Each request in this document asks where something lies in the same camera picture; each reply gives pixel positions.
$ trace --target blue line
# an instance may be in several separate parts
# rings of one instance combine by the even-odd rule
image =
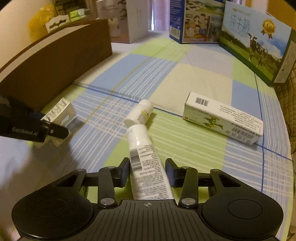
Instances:
[[[98,90],[98,89],[95,89],[95,88],[92,88],[92,87],[89,87],[89,86],[86,87],[86,86],[79,85],[79,84],[76,84],[76,83],[73,83],[73,85],[76,85],[76,86],[79,86],[79,87],[82,87],[82,88],[85,88],[85,89],[90,89],[90,90],[92,90],[92,91],[99,92],[99,93],[102,93],[102,94],[111,95],[111,96],[114,96],[114,97],[117,97],[117,98],[121,98],[121,99],[124,99],[124,100],[127,100],[127,101],[134,102],[134,103],[139,103],[138,101],[135,101],[135,100],[132,100],[132,99],[128,99],[128,98],[125,98],[125,97],[122,97],[122,96],[119,96],[119,95],[115,95],[115,94],[112,94],[112,93],[110,93],[110,92],[101,91],[101,90]],[[154,108],[157,109],[157,110],[163,111],[163,112],[165,112],[165,113],[168,113],[168,114],[174,115],[174,116],[183,117],[183,116],[181,116],[181,115],[178,115],[178,114],[175,114],[175,113],[169,112],[169,111],[167,111],[167,110],[163,110],[163,109],[158,108],[158,107],[154,107]],[[270,151],[270,152],[273,152],[274,154],[276,154],[276,155],[278,155],[278,156],[280,156],[280,157],[283,157],[283,158],[285,158],[285,159],[287,159],[287,160],[292,161],[291,159],[289,159],[289,158],[287,158],[287,157],[285,157],[285,156],[283,156],[283,155],[281,155],[281,154],[278,154],[278,153],[276,153],[275,151],[272,151],[272,150],[270,150],[270,149],[268,149],[268,148],[266,148],[266,147],[264,147],[264,146],[261,146],[261,145],[259,145],[258,143],[254,143],[254,144],[257,145],[257,146],[259,146],[259,147],[261,147],[261,148],[264,148],[264,149],[266,149],[266,150],[268,150],[268,151]]]
[[[260,95],[259,95],[259,89],[257,84],[256,75],[254,73],[255,82],[257,86],[257,92],[258,92],[258,99],[259,99],[259,107],[260,107],[260,114],[261,114],[261,120],[263,121],[263,114],[262,114],[262,108],[261,108],[261,102],[260,102]],[[264,132],[263,132],[263,141],[262,141],[262,181],[261,181],[261,192],[263,192],[263,181],[264,181]]]

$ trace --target barcode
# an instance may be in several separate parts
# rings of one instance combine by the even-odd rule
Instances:
[[[250,135],[240,129],[237,129],[237,128],[232,128],[232,131],[233,132],[236,132],[237,134],[240,134],[242,137],[245,137],[245,138],[249,138],[249,139],[253,139],[253,135]]]
[[[209,101],[197,97],[195,103],[198,103],[198,104],[201,104],[201,105],[204,105],[204,106],[208,106]]]
[[[170,35],[172,35],[176,39],[180,39],[180,30],[170,26]]]
[[[137,149],[133,149],[130,151],[130,162],[133,171],[141,171],[142,165],[139,157],[139,153]]]

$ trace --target cardboard box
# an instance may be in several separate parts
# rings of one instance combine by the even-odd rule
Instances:
[[[3,66],[0,95],[41,110],[79,76],[112,55],[107,20],[77,24],[48,34]]]
[[[224,0],[170,0],[170,38],[178,43],[218,43]]]
[[[190,92],[183,119],[251,145],[263,135],[263,121],[208,97]]]
[[[272,16],[227,2],[219,45],[268,86],[285,83],[296,61],[296,32]]]
[[[130,44],[148,35],[147,0],[99,0],[99,19],[108,19],[111,41]]]

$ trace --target white plastic bottle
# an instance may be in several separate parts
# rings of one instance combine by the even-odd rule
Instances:
[[[145,124],[153,111],[153,105],[150,100],[141,100],[124,119],[124,124],[127,128]]]
[[[173,199],[165,169],[158,158],[145,125],[127,130],[134,199]]]

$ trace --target yellow plastic bag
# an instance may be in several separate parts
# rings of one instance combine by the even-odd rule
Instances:
[[[42,7],[29,21],[29,33],[32,42],[47,35],[45,24],[56,16],[54,6],[52,4]]]

